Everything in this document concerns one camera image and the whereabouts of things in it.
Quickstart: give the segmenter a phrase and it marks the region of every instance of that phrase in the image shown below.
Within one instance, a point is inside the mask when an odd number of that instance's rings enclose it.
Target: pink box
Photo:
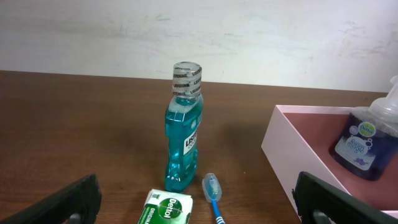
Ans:
[[[292,189],[307,171],[347,194],[398,218],[398,155],[377,181],[364,180],[337,163],[329,147],[352,108],[277,105],[261,144],[295,211]]]

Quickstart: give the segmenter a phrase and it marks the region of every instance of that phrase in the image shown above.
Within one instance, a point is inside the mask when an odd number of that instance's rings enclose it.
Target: wood grain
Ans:
[[[262,149],[279,105],[367,106],[384,93],[203,83],[190,223],[214,223],[201,180],[217,175],[227,223],[299,223]],[[97,223],[135,223],[164,188],[171,81],[0,72],[0,219],[86,174],[103,193]]]

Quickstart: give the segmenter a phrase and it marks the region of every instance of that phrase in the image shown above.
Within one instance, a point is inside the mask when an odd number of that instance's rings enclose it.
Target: green soap packaging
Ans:
[[[138,224],[187,224],[192,205],[190,195],[152,189]]]

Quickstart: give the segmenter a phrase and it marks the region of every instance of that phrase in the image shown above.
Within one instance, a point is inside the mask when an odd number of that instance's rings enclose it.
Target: hand wash bottle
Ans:
[[[368,107],[353,108],[331,156],[352,173],[367,179],[380,178],[398,150],[398,76],[387,97]]]

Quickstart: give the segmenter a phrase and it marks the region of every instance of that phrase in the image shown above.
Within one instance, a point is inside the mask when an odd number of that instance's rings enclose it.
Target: toothbrush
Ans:
[[[203,187],[203,192],[205,193],[206,200],[210,202],[213,206],[217,224],[225,224],[217,206],[217,202],[220,200],[221,194],[223,192],[221,191],[221,186],[220,183],[218,183],[216,175],[206,174],[205,178],[203,178],[201,182],[201,186]]]

